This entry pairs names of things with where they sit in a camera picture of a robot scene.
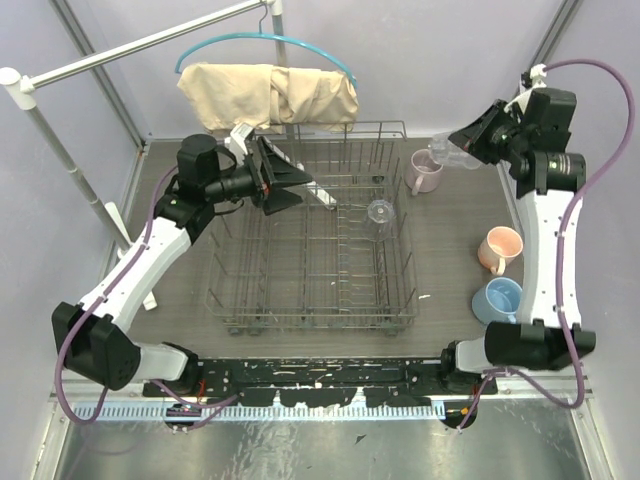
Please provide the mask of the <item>lilac ceramic mug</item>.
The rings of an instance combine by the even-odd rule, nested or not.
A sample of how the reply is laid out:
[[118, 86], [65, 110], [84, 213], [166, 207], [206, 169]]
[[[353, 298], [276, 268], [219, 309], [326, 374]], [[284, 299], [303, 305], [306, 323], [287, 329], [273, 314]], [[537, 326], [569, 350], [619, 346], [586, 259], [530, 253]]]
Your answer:
[[412, 196], [433, 192], [440, 184], [444, 167], [428, 149], [414, 152], [404, 172], [404, 182]]

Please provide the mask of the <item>clear faceted glass cup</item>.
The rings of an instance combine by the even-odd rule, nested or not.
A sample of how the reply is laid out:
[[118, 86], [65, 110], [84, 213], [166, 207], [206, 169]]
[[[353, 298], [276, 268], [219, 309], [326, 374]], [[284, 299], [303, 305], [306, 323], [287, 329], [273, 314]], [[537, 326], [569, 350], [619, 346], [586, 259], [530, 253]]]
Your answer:
[[371, 242], [380, 243], [396, 236], [396, 210], [384, 199], [373, 200], [363, 217], [362, 236]]

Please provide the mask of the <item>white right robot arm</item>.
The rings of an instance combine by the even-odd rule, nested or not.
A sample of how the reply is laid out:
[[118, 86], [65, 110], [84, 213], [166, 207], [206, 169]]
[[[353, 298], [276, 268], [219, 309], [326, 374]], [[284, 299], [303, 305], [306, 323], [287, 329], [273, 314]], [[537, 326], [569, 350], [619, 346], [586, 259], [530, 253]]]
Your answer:
[[560, 371], [596, 346], [581, 326], [575, 294], [575, 244], [586, 161], [569, 153], [574, 93], [534, 87], [495, 101], [477, 120], [448, 136], [476, 160], [509, 163], [524, 236], [523, 295], [512, 323], [492, 321], [482, 337], [443, 350], [438, 379], [459, 394], [474, 377], [506, 367]]

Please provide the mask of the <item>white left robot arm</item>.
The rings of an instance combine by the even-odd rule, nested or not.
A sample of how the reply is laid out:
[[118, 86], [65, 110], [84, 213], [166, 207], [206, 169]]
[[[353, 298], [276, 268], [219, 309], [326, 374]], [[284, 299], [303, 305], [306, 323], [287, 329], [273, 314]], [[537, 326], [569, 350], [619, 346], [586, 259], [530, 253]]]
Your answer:
[[169, 343], [144, 345], [129, 338], [136, 312], [169, 267], [219, 216], [217, 205], [231, 202], [241, 208], [249, 200], [272, 215], [300, 204], [293, 187], [313, 180], [263, 136], [236, 155], [212, 136], [190, 135], [181, 142], [171, 174], [122, 260], [78, 303], [62, 302], [52, 313], [58, 368], [109, 390], [134, 380], [164, 380], [178, 396], [197, 390], [195, 354]]

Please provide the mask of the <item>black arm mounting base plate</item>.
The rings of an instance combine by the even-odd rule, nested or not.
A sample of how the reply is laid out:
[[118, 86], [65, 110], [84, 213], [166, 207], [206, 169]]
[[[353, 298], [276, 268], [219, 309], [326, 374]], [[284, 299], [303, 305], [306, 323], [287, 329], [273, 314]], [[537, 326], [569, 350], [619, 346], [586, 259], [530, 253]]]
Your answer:
[[181, 397], [211, 403], [233, 395], [247, 407], [346, 406], [362, 393], [368, 408], [427, 406], [438, 395], [472, 396], [479, 374], [452, 370], [434, 358], [200, 359], [176, 381], [163, 382]]

